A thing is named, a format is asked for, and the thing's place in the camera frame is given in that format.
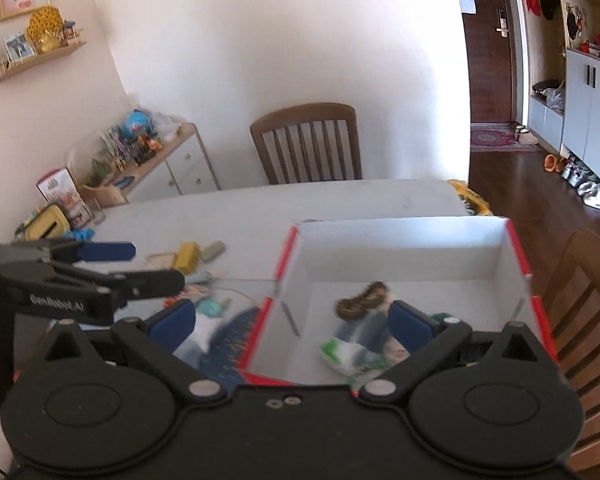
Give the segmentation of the green white character pouch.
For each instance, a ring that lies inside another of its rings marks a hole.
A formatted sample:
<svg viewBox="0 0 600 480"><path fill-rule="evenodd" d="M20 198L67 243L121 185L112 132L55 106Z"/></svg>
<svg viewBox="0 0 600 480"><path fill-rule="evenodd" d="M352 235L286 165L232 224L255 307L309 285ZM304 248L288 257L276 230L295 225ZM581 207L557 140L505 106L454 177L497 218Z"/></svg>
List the green white character pouch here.
<svg viewBox="0 0 600 480"><path fill-rule="evenodd" d="M410 352L389 332L384 312L372 311L354 321L341 322L320 347L323 361L347 378L382 372L405 361Z"/></svg>

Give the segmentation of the yellow small carton box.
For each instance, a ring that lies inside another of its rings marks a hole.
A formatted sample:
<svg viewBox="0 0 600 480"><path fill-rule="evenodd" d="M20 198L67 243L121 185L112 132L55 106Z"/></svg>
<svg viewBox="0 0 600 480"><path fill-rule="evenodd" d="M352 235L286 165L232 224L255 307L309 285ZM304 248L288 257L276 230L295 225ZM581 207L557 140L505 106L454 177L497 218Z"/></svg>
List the yellow small carton box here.
<svg viewBox="0 0 600 480"><path fill-rule="evenodd" d="M193 274L200 260L200 248L195 242L184 242L175 253L172 268L183 275Z"/></svg>

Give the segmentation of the brown hair scrunchie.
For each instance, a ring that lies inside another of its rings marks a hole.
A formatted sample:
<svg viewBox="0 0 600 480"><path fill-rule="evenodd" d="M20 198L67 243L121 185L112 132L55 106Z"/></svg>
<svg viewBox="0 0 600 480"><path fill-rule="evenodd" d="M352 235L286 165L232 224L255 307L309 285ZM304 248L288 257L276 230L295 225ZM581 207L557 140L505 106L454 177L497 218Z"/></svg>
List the brown hair scrunchie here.
<svg viewBox="0 0 600 480"><path fill-rule="evenodd" d="M389 296L388 286L384 282L373 282L359 294L339 299L335 310L338 318L352 322L364 318L371 310L380 308Z"/></svg>

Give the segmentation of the grey green oval case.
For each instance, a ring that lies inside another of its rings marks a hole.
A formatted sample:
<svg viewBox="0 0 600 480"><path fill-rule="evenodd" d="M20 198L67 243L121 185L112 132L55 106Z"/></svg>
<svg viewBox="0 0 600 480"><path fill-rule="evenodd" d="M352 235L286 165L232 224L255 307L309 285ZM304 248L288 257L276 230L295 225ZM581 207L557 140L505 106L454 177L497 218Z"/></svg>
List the grey green oval case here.
<svg viewBox="0 0 600 480"><path fill-rule="evenodd" d="M204 246L200 250L200 258L204 263L210 263L220 255L226 252L226 245L220 240L215 240L207 246Z"/></svg>

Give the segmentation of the yellow tissue box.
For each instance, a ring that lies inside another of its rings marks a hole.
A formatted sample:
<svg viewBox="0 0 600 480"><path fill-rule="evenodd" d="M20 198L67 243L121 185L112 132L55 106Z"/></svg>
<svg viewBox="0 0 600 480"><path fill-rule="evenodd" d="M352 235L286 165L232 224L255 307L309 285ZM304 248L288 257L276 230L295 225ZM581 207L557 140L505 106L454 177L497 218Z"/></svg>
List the yellow tissue box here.
<svg viewBox="0 0 600 480"><path fill-rule="evenodd" d="M58 204L48 204L27 224L23 231L25 240L53 240L71 231L65 211Z"/></svg>

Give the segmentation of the blue speckled round mat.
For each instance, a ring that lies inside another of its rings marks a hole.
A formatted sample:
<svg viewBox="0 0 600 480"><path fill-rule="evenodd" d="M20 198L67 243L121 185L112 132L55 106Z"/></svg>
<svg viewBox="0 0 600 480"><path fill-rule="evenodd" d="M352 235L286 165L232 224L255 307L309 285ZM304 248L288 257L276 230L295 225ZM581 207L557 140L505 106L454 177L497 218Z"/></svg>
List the blue speckled round mat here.
<svg viewBox="0 0 600 480"><path fill-rule="evenodd" d="M220 318L197 312L193 333L174 351L174 356L233 391L245 382L238 364L259 314L258 307Z"/></svg>

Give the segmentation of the red white snack bag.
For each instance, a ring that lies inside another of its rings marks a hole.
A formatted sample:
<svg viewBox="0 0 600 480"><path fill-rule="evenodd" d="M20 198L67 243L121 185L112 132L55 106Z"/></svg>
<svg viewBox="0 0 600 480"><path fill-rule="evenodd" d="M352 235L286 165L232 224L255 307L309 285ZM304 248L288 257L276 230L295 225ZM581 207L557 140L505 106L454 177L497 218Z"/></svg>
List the red white snack bag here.
<svg viewBox="0 0 600 480"><path fill-rule="evenodd" d="M73 229L83 229L91 222L91 211L67 167L57 168L39 178L36 187L49 203L61 206Z"/></svg>

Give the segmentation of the white drawer sideboard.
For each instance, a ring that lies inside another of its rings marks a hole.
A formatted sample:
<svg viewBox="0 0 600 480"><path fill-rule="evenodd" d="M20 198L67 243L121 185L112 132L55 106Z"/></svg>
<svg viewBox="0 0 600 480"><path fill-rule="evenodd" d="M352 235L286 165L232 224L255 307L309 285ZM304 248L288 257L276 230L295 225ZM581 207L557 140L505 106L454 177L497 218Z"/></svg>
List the white drawer sideboard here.
<svg viewBox="0 0 600 480"><path fill-rule="evenodd" d="M97 188L82 185L81 196L102 208L219 191L197 127L183 122L176 138L142 166L129 166Z"/></svg>

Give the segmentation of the blue globe toy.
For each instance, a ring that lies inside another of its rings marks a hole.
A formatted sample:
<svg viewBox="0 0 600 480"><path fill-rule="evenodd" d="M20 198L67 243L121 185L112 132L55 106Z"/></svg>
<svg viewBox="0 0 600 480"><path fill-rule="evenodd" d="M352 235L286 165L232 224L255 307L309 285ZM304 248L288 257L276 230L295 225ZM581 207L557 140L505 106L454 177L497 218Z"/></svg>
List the blue globe toy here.
<svg viewBox="0 0 600 480"><path fill-rule="evenodd" d="M134 143L140 136L152 136L152 127L149 117L140 110L133 110L121 126L122 139L126 143Z"/></svg>

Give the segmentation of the right wooden chair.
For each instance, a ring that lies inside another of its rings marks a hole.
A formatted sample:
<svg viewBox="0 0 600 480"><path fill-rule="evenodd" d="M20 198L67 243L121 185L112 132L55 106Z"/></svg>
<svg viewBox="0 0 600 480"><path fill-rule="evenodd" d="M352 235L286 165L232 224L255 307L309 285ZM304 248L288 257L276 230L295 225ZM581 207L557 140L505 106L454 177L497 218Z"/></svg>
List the right wooden chair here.
<svg viewBox="0 0 600 480"><path fill-rule="evenodd" d="M599 236L572 233L541 301L558 366L584 409L570 467L582 479L600 479Z"/></svg>

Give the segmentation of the wooden chair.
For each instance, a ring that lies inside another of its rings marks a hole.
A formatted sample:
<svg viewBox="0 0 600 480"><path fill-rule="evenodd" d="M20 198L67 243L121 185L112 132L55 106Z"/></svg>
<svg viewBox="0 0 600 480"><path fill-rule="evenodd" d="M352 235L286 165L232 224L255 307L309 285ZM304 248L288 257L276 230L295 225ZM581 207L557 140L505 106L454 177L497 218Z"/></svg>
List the wooden chair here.
<svg viewBox="0 0 600 480"><path fill-rule="evenodd" d="M584 409L570 467L582 479L600 479L599 236L572 233L541 301L558 366Z"/></svg>
<svg viewBox="0 0 600 480"><path fill-rule="evenodd" d="M249 131L269 184L361 180L355 109L321 102L282 108Z"/></svg>

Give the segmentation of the entry rug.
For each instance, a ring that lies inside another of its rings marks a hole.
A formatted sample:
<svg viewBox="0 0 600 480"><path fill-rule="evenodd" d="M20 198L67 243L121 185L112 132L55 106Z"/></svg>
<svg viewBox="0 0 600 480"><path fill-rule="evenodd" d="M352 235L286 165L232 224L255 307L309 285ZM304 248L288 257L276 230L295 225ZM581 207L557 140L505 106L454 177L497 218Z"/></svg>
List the entry rug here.
<svg viewBox="0 0 600 480"><path fill-rule="evenodd" d="M472 124L470 127L471 153L536 153L539 144L518 141L511 124Z"/></svg>

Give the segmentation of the pair of grey shoes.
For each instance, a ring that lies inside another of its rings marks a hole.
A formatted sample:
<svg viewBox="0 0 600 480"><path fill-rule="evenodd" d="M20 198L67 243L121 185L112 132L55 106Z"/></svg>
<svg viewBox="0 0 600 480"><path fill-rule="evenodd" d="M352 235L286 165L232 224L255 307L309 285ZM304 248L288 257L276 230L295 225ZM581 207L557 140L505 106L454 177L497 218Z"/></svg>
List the pair of grey shoes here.
<svg viewBox="0 0 600 480"><path fill-rule="evenodd" d="M588 208L600 210L600 178L575 157L564 158L560 163L560 176L576 191L582 203Z"/></svg>

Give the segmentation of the far wooden chair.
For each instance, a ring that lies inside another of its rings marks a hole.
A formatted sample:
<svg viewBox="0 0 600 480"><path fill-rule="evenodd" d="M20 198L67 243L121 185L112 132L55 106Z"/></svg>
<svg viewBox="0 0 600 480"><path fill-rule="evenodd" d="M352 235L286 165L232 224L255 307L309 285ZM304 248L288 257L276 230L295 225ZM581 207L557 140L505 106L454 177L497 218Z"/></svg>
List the far wooden chair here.
<svg viewBox="0 0 600 480"><path fill-rule="evenodd" d="M355 109L321 102L282 108L249 131L269 184L361 180Z"/></svg>

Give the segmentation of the wooden wall shelf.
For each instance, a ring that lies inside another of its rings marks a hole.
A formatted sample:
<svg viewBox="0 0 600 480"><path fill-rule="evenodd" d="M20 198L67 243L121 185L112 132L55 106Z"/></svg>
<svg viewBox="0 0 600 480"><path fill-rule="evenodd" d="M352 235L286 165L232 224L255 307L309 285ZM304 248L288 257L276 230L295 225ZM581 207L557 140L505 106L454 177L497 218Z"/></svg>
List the wooden wall shelf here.
<svg viewBox="0 0 600 480"><path fill-rule="evenodd" d="M36 66L64 58L86 45L79 36L69 39L62 35L44 32L35 44L23 32L2 38L4 54L0 58L0 82L9 80Z"/></svg>

